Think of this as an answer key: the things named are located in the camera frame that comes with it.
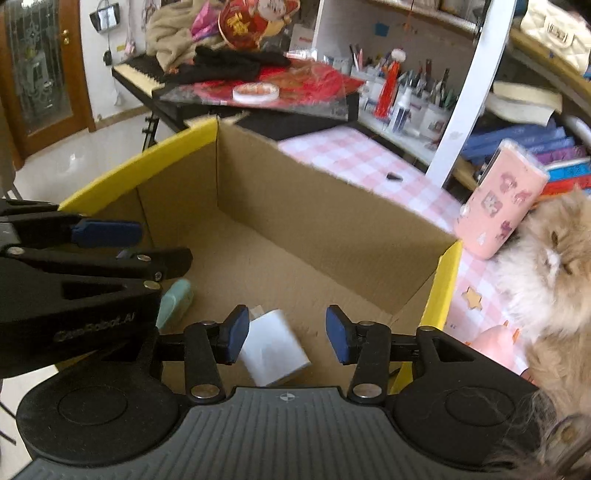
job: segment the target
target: baseboard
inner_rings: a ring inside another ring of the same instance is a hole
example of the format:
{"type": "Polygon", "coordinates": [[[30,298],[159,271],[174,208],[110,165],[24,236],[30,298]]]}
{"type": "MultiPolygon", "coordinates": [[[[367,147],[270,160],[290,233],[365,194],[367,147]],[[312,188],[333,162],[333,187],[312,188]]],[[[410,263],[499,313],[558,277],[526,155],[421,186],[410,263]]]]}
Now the baseboard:
{"type": "Polygon", "coordinates": [[[142,113],[148,113],[150,109],[144,105],[137,106],[135,108],[130,108],[125,112],[119,112],[114,115],[108,116],[107,118],[103,118],[95,122],[96,129],[100,130],[101,128],[110,127],[111,125],[118,124],[119,122],[123,122],[125,120],[129,120],[135,116],[141,115],[142,113]]]}

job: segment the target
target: pink container with stickers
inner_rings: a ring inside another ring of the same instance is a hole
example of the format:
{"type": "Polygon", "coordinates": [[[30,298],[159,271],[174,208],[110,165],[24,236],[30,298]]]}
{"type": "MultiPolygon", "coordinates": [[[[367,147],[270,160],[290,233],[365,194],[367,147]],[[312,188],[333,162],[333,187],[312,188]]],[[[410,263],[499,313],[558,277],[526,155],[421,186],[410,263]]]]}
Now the pink container with stickers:
{"type": "Polygon", "coordinates": [[[456,235],[466,250],[488,260],[523,220],[548,182],[538,160],[512,140],[503,140],[478,188],[460,208],[456,235]]]}

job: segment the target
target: white bottle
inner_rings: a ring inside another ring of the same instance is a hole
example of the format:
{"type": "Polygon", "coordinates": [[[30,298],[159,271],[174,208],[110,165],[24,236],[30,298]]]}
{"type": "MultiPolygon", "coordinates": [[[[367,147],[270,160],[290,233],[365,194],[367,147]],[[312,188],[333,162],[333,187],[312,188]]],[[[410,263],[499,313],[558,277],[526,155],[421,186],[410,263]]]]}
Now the white bottle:
{"type": "Polygon", "coordinates": [[[412,95],[413,89],[406,87],[404,94],[400,97],[400,100],[394,108],[394,113],[392,113],[392,119],[388,125],[388,130],[392,132],[401,132],[404,129],[404,125],[410,114],[410,100],[412,95]]]}

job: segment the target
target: pink plastic bag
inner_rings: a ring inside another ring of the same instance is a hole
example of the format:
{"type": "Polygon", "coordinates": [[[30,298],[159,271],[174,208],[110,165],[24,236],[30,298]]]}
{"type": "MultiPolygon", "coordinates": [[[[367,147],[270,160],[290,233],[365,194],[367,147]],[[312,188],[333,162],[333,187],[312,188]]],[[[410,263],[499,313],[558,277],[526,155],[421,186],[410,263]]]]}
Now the pink plastic bag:
{"type": "Polygon", "coordinates": [[[219,34],[217,19],[221,11],[221,9],[212,7],[209,2],[203,4],[201,11],[198,13],[191,27],[193,41],[199,41],[219,34]]]}

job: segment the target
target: crosshair symbol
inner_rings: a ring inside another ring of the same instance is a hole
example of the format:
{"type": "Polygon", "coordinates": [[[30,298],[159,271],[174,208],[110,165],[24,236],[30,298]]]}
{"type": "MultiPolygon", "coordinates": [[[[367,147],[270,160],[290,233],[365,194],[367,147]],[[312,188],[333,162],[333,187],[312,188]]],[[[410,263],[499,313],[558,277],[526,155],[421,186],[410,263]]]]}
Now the crosshair symbol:
{"type": "Polygon", "coordinates": [[[295,400],[296,396],[293,393],[284,393],[279,395],[279,398],[282,399],[283,401],[291,401],[291,400],[295,400]]]}

